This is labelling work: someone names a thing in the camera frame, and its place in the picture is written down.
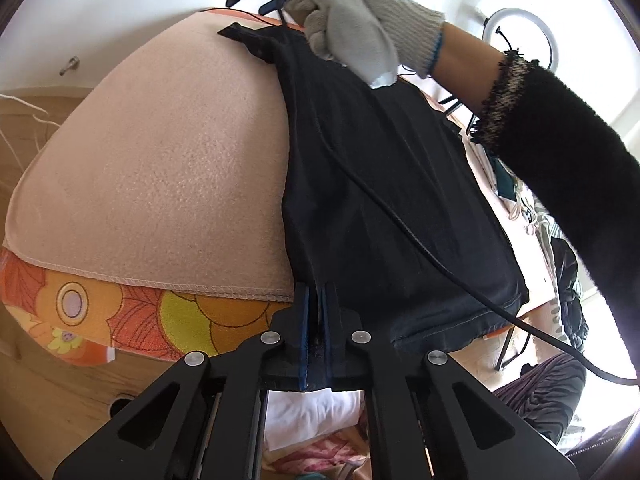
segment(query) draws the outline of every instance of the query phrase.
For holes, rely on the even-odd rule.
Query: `pink fabric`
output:
[[[340,432],[310,444],[271,464],[277,472],[304,474],[329,469],[347,462],[361,466],[367,459]]]
[[[280,202],[289,149],[273,66],[201,12],[118,65],[15,189],[6,246],[88,278],[290,301]]]
[[[491,209],[494,210],[500,225],[511,242],[513,253],[529,289],[529,303],[524,304],[518,313],[523,316],[556,296],[551,275],[549,275],[549,271],[546,268],[545,256],[535,232],[529,235],[525,231],[527,222],[522,215],[515,220],[509,220],[507,209],[502,200],[494,193],[492,185],[482,168],[482,163],[464,132],[462,132],[462,141],[465,145],[466,160],[468,160],[471,170],[474,172],[482,194],[484,194]]]

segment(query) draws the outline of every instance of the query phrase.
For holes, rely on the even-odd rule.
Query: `black clothing pile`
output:
[[[453,351],[505,322],[444,278],[341,171],[340,158],[455,275],[511,314],[528,300],[510,242],[466,161],[460,129],[415,86],[370,89],[283,27],[220,31],[274,64],[289,116],[282,201],[297,281],[334,282],[340,304],[396,348]]]
[[[551,238],[551,248],[554,252],[558,301],[564,333],[571,345],[582,352],[589,327],[582,314],[580,297],[574,289],[575,281],[578,279],[578,261],[572,248],[562,238]]]

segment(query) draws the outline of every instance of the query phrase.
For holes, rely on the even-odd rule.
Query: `flower pattern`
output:
[[[59,354],[66,354],[71,349],[75,350],[82,344],[82,338],[79,335],[60,330],[59,328],[54,328],[51,335],[53,339],[51,343],[47,345],[47,348],[49,350],[55,350]]]
[[[7,249],[0,253],[0,294],[18,322],[20,312],[28,316],[21,325],[39,345],[88,366],[112,360],[114,348],[165,361],[193,350],[229,352],[290,306],[84,278],[27,264]]]

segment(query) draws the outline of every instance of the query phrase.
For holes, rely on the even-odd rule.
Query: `wooden floor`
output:
[[[62,122],[81,101],[75,98],[27,98],[50,111],[50,118]],[[33,121],[31,112],[14,102],[0,100],[0,128],[26,166],[35,156],[36,143],[55,131]],[[13,187],[20,171],[10,151],[0,148],[0,181]],[[6,215],[9,192],[0,186],[0,218]],[[4,235],[4,221],[0,222]],[[503,372],[493,367],[504,334],[476,340],[452,355],[489,389],[519,376],[524,362],[541,358],[535,344]],[[517,333],[510,352],[521,347]],[[108,420],[108,407],[118,394],[138,394],[168,364],[118,352],[116,360],[94,368],[68,365],[32,341],[9,313],[0,306],[0,420],[17,447],[34,469],[50,479],[60,461]]]
[[[99,367],[66,364],[38,346],[4,308],[0,340],[0,420],[44,479],[108,420],[118,394],[139,394],[169,366],[123,352]]]

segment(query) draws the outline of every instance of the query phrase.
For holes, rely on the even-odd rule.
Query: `white work glove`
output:
[[[399,62],[427,77],[439,48],[444,14],[413,0],[363,1],[391,38]]]
[[[396,82],[396,48],[363,0],[287,0],[284,8],[304,23],[316,56],[338,60],[371,88]]]

